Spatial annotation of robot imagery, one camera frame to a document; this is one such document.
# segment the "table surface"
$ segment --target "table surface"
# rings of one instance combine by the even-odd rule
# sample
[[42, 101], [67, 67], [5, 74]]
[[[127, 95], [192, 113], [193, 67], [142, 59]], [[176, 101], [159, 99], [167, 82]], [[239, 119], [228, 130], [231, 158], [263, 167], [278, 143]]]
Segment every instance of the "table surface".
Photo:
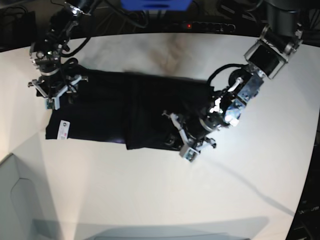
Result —
[[[245, 63], [255, 40], [184, 33], [103, 36], [76, 57], [91, 69], [200, 81], [222, 65]], [[71, 41], [71, 48], [81, 41]], [[57, 239], [286, 238], [318, 124], [320, 48], [301, 46], [275, 79], [266, 79], [239, 125], [212, 133], [217, 148], [203, 150], [193, 163], [171, 151], [45, 140], [51, 112], [27, 88], [39, 77], [28, 53], [23, 48], [0, 54], [0, 151], [20, 159], [20, 176], [37, 192], [41, 211], [35, 218], [49, 220]], [[217, 89], [231, 71], [217, 76]]]

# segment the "blue box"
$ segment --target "blue box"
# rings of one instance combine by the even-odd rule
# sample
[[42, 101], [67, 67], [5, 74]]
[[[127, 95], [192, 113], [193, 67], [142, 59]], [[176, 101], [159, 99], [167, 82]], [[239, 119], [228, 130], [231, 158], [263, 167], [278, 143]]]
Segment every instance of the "blue box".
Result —
[[192, 0], [121, 0], [122, 7], [128, 11], [185, 11], [191, 2]]

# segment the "black pants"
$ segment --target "black pants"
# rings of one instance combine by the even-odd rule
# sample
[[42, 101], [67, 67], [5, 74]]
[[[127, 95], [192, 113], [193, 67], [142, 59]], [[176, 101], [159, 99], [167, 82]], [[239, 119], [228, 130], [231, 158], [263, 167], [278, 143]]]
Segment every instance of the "black pants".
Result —
[[198, 114], [211, 96], [204, 81], [192, 79], [103, 72], [80, 65], [66, 72], [88, 76], [89, 81], [79, 82], [73, 104], [61, 99], [61, 108], [52, 112], [46, 139], [57, 139], [64, 120], [70, 122], [71, 139], [122, 143], [127, 149], [178, 151], [179, 133], [163, 112]]

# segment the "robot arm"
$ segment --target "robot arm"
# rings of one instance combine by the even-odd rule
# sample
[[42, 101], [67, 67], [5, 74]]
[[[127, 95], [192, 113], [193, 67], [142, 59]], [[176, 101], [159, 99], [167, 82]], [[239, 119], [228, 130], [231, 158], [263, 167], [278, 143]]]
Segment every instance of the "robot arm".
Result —
[[61, 57], [71, 57], [78, 52], [90, 39], [80, 45], [73, 53], [69, 52], [68, 42], [74, 27], [79, 24], [83, 15], [91, 15], [100, 1], [94, 0], [67, 0], [65, 7], [53, 15], [50, 19], [49, 28], [42, 40], [32, 44], [30, 48], [30, 59], [39, 69], [41, 76], [28, 83], [29, 87], [35, 87], [37, 96], [45, 98], [46, 108], [58, 110], [60, 108], [60, 97], [68, 93], [70, 96], [77, 92], [77, 84], [85, 77], [76, 75], [66, 76]]
[[[259, 93], [264, 78], [274, 78], [302, 43], [302, 30], [297, 15], [303, 7], [302, 2], [306, 1], [266, 1], [270, 25], [263, 29], [260, 38], [244, 55], [247, 64], [223, 66], [207, 81], [208, 88], [211, 88], [211, 81], [219, 72], [236, 67], [238, 69], [229, 77], [229, 86], [221, 91], [214, 91], [212, 87], [211, 99], [206, 107], [198, 110], [197, 115], [163, 113], [177, 128], [184, 144], [180, 155], [190, 162], [202, 149], [217, 146], [214, 139], [207, 137], [208, 134], [220, 128], [235, 127], [239, 123], [247, 104]], [[66, 76], [61, 57], [73, 55], [63, 53], [70, 51], [68, 42], [71, 31], [78, 25], [81, 16], [89, 15], [98, 3], [93, 3], [93, 0], [67, 0], [67, 7], [51, 18], [44, 39], [31, 47], [30, 58], [40, 70], [41, 76], [30, 82], [29, 86], [34, 86], [37, 94], [45, 98], [48, 109], [58, 110], [60, 97], [63, 94], [72, 96], [77, 92], [79, 81], [86, 80], [81, 75]]]
[[274, 78], [301, 45], [302, 31], [298, 27], [292, 37], [287, 37], [275, 34], [267, 25], [255, 45], [244, 55], [247, 65], [228, 64], [208, 79], [207, 84], [210, 85], [211, 80], [224, 69], [240, 68], [230, 75], [229, 86], [212, 94], [212, 99], [199, 115], [169, 115], [184, 143], [181, 157], [194, 161], [203, 148], [217, 146], [214, 139], [207, 137], [208, 134], [237, 126], [242, 112], [259, 93], [264, 78]]

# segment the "white tag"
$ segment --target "white tag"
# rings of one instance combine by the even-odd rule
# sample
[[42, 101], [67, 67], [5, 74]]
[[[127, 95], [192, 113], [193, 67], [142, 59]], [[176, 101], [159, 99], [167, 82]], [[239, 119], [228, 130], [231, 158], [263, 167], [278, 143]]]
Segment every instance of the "white tag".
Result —
[[66, 140], [68, 138], [69, 128], [70, 128], [70, 122], [61, 120], [60, 126], [59, 126], [59, 131], [58, 131], [58, 136], [56, 139]]

